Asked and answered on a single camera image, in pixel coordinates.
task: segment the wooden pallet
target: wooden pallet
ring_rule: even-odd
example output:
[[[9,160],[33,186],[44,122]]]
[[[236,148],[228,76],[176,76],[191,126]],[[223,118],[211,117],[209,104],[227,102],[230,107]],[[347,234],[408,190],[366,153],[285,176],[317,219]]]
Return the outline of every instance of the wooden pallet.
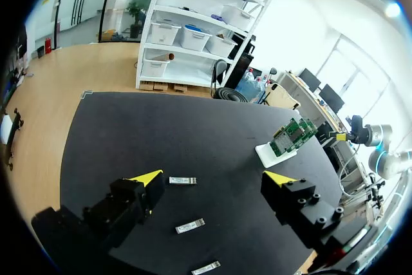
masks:
[[[154,82],[153,90],[167,91],[168,88],[168,83]]]
[[[140,90],[153,90],[154,84],[153,82],[142,81],[140,82],[139,89]]]
[[[183,84],[175,84],[173,89],[181,93],[187,93],[187,86]]]

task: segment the potted plant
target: potted plant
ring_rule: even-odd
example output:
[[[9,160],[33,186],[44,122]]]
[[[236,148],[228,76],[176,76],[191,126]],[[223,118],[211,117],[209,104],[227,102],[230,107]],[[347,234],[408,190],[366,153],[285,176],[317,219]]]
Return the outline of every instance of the potted plant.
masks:
[[[135,18],[135,23],[130,25],[130,38],[136,39],[140,30],[144,26],[146,14],[144,12],[149,8],[151,0],[130,0],[127,6],[129,14]]]

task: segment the wooden floor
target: wooden floor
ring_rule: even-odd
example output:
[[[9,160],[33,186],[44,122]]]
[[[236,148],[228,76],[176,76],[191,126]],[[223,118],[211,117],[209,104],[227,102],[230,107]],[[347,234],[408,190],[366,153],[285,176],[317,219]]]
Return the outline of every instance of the wooden floor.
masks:
[[[71,121],[84,90],[138,91],[134,63],[139,44],[100,43],[53,51],[30,63],[29,73],[10,100],[24,126],[13,145],[10,185],[28,223],[43,209],[60,208],[60,170]],[[189,87],[186,95],[210,98],[209,89]]]

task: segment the circuit board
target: circuit board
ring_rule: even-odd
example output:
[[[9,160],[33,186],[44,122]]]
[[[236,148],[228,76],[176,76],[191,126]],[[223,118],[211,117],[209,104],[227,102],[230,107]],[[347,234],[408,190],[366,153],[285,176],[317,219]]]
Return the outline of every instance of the circuit board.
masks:
[[[289,124],[275,132],[270,147],[276,156],[300,148],[317,133],[316,127],[309,119],[300,119],[299,123],[291,119]]]

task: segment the black mat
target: black mat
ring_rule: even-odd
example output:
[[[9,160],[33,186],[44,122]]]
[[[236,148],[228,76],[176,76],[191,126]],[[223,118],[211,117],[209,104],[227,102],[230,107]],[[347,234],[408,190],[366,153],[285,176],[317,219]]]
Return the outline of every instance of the black mat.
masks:
[[[78,216],[117,178],[163,169],[195,176],[193,187],[167,187],[154,213],[111,255],[158,274],[189,274],[219,260],[220,274],[293,274],[306,249],[281,226],[260,194],[265,169],[254,147],[270,140],[296,111],[224,100],[152,93],[94,93],[77,108],[61,169],[61,204]],[[306,178],[331,204],[340,190],[320,144],[269,169]],[[174,227],[203,218],[205,226]]]

